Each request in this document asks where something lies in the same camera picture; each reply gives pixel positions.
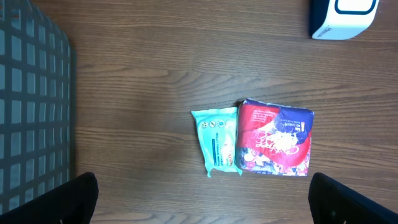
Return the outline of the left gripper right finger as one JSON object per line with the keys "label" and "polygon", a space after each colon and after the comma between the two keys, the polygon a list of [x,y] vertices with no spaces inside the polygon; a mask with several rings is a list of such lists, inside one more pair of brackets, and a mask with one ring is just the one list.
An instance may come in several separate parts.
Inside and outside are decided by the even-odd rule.
{"label": "left gripper right finger", "polygon": [[313,175],[308,201],[314,223],[397,223],[397,214],[331,177]]}

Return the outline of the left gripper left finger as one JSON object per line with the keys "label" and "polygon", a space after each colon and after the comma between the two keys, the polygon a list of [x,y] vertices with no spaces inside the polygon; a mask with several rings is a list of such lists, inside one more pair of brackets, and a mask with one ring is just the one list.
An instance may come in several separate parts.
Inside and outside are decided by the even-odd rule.
{"label": "left gripper left finger", "polygon": [[86,172],[1,215],[1,224],[89,223],[98,195],[96,176]]}

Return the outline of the red purple pad pack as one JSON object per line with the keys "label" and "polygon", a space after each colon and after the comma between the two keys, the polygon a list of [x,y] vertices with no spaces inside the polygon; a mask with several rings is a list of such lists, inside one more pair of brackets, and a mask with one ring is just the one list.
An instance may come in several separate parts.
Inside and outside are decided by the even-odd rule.
{"label": "red purple pad pack", "polygon": [[238,108],[236,165],[245,171],[308,175],[315,113],[245,99]]}

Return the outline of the teal wipes packet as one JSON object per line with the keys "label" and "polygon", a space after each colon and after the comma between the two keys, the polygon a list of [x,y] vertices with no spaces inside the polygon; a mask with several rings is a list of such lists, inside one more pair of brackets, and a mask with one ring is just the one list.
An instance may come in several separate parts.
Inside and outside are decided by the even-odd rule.
{"label": "teal wipes packet", "polygon": [[191,112],[205,161],[207,176],[211,171],[243,172],[236,165],[237,107]]}

